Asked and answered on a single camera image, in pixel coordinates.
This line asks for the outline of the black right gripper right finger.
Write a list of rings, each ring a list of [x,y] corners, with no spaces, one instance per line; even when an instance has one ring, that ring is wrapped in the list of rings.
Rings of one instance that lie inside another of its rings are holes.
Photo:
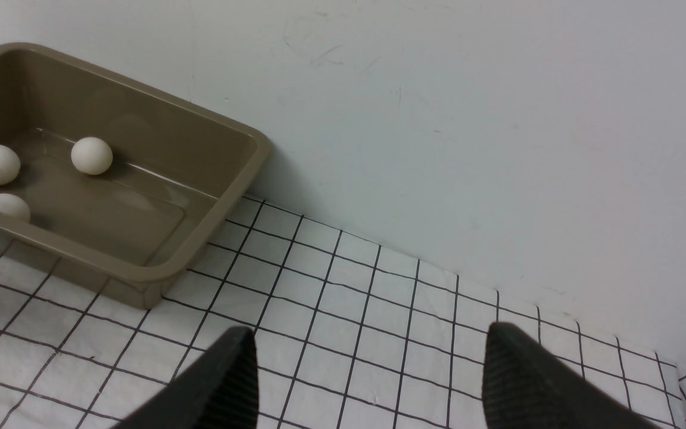
[[[482,406],[488,428],[653,428],[522,329],[488,327]]]

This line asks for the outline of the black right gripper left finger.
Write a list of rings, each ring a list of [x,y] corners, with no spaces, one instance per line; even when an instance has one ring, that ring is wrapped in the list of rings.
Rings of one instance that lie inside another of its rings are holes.
[[[232,327],[179,377],[115,428],[256,428],[258,358],[254,332]]]

